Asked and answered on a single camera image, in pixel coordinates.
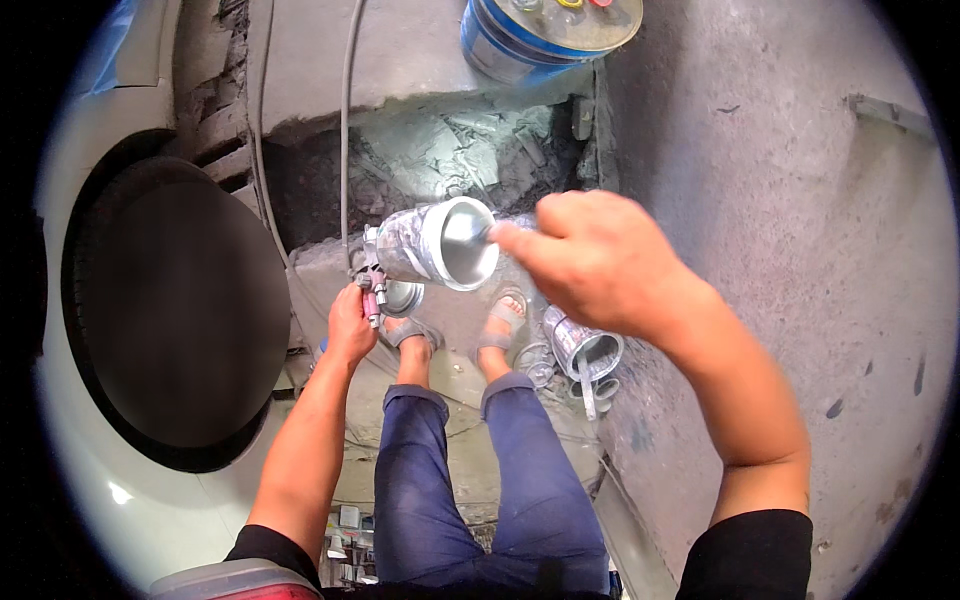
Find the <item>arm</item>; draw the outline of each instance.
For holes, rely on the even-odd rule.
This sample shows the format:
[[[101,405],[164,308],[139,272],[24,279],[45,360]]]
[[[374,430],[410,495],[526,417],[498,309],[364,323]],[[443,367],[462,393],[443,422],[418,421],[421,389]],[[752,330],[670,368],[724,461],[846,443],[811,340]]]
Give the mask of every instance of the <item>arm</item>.
[[[276,434],[260,476],[248,525],[283,534],[317,564],[326,517],[344,462],[347,389],[376,343],[363,316],[362,292],[344,288],[330,308],[327,349]]]
[[[539,232],[508,224],[491,240],[581,324],[641,337],[689,380],[724,473],[712,525],[762,509],[807,513],[810,447],[789,382],[653,219],[610,192],[537,205]]]

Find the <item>bucket lid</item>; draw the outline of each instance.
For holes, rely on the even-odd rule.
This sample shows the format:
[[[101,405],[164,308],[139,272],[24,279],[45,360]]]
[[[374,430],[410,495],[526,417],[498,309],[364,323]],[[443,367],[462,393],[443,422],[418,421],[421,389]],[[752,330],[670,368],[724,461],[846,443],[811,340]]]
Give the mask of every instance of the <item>bucket lid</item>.
[[[550,43],[585,52],[617,48],[636,34],[643,18],[643,0],[613,0],[607,7],[584,2],[567,8],[557,0],[543,0],[541,9],[524,11],[514,0],[481,0],[495,4],[526,34]]]

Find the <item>concrete wall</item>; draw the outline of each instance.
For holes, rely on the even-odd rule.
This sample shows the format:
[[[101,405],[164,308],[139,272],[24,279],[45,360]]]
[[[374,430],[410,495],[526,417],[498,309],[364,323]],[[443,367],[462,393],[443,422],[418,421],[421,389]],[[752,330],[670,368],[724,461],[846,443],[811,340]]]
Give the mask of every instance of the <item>concrete wall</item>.
[[[859,2],[646,8],[608,59],[621,191],[793,382],[814,452],[809,589],[838,598],[898,523],[946,406],[958,280],[941,156],[847,108],[859,92],[924,111]],[[620,369],[602,439],[679,579],[720,462],[662,354],[632,340]]]

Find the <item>black sleeve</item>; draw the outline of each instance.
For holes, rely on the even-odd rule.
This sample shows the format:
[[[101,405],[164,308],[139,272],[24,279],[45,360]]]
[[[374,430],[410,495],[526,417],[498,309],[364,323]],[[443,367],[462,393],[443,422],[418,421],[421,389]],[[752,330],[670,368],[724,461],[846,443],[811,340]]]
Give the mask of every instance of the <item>black sleeve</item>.
[[[690,548],[677,600],[804,600],[812,542],[813,523],[796,511],[724,519]]]
[[[320,576],[317,567],[307,556],[303,548],[283,534],[262,525],[244,525],[237,534],[237,542],[224,559],[267,559],[284,568],[289,568],[302,576],[313,587],[320,589]]]

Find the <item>leg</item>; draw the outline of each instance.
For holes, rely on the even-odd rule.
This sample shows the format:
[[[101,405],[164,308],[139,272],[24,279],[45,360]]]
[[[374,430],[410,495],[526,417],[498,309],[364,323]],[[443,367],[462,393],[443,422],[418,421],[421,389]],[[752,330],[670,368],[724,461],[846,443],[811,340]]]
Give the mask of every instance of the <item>leg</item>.
[[[487,330],[509,333],[505,325],[491,316]],[[477,361],[487,377],[481,415],[500,464],[501,489],[492,554],[481,571],[515,587],[608,593],[607,549],[589,497],[533,383],[510,371],[504,354],[480,348]]]
[[[473,562],[484,552],[454,503],[446,404],[427,387],[431,348],[422,336],[399,347],[400,370],[384,398],[373,481],[377,574],[383,582],[430,587],[476,579]]]

